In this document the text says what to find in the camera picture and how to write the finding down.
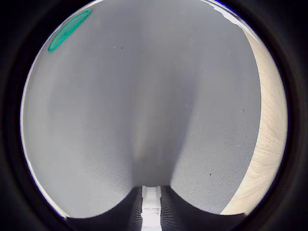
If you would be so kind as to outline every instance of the wooden surface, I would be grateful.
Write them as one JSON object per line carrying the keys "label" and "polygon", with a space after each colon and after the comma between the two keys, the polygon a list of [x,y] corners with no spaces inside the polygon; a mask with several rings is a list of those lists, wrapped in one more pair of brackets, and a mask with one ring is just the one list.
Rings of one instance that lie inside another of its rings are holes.
{"label": "wooden surface", "polygon": [[247,173],[222,215],[249,214],[264,197],[279,168],[287,134],[287,106],[277,67],[261,41],[243,29],[252,47],[261,85],[261,118]]}

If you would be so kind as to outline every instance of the green plastic lid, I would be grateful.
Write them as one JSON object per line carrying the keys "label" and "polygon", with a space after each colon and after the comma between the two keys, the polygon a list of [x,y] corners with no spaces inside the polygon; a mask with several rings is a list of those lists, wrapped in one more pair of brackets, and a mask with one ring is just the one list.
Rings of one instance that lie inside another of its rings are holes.
{"label": "green plastic lid", "polygon": [[58,34],[50,43],[48,52],[52,52],[57,49],[57,47],[60,46],[60,44],[63,43],[64,40],[66,40],[66,38],[77,29],[78,26],[80,26],[80,24],[82,24],[82,22],[90,15],[90,13],[91,10],[88,9],[72,18],[65,26],[63,26],[63,28],[58,32]]}

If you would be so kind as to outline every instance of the gray fabric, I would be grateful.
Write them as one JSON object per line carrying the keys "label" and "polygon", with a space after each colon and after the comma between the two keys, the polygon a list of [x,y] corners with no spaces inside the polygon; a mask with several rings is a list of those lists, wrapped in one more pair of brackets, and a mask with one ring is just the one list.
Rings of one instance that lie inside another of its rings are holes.
{"label": "gray fabric", "polygon": [[24,141],[38,181],[75,218],[111,209],[133,186],[170,183],[218,213],[244,177],[260,121],[243,31],[197,0],[91,9],[55,51],[47,43],[29,79]]}

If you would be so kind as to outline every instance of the light wood panel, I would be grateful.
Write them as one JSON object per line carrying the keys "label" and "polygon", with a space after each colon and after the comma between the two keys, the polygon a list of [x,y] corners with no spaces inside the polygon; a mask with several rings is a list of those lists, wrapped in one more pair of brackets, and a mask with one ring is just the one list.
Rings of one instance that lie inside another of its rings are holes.
{"label": "light wood panel", "polygon": [[243,29],[255,55],[261,85],[256,147],[243,181],[222,215],[249,214],[264,197],[279,168],[287,134],[287,105],[278,69],[265,45]]}

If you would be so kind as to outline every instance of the white plastic part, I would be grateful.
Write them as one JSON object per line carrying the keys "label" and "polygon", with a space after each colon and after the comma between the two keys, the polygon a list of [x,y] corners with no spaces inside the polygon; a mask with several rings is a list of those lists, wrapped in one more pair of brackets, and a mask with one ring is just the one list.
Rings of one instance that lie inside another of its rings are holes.
{"label": "white plastic part", "polygon": [[142,187],[142,227],[141,231],[161,231],[160,224],[161,204],[160,186]]}

